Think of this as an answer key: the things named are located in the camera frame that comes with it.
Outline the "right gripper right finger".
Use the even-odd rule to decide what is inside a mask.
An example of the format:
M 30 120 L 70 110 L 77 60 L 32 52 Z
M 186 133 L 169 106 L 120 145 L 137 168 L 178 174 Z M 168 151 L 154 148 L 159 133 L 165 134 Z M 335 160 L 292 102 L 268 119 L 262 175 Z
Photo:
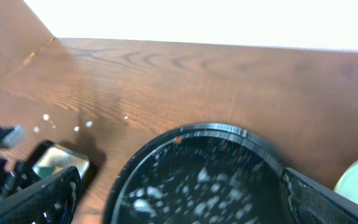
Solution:
M 282 203 L 290 223 L 358 224 L 358 204 L 292 168 L 281 176 Z

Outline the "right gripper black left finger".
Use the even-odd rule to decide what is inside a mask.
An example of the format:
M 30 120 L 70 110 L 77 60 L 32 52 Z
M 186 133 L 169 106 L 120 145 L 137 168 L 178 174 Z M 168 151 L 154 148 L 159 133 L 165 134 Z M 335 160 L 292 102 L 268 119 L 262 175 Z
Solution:
M 71 223 L 80 196 L 75 166 L 0 201 L 0 223 Z

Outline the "green yellow sponge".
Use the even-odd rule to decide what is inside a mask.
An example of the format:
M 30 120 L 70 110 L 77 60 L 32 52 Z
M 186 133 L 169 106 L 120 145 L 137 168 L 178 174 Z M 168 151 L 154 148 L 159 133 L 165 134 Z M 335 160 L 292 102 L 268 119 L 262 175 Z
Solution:
M 47 179 L 55 172 L 54 166 L 40 166 L 38 167 L 36 173 L 41 179 Z

